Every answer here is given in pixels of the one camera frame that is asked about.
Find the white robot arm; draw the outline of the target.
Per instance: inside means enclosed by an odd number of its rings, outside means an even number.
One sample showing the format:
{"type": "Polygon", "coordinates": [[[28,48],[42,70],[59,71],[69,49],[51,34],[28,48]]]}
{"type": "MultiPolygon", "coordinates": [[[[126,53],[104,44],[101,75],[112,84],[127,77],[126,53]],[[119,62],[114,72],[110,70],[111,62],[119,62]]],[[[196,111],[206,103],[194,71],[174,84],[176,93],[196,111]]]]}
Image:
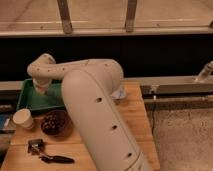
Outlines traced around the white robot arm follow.
{"type": "Polygon", "coordinates": [[[114,103],[122,91],[123,69],[113,59],[57,63],[49,54],[27,67],[35,90],[45,93],[60,80],[65,108],[97,171],[153,171],[114,103]]]}

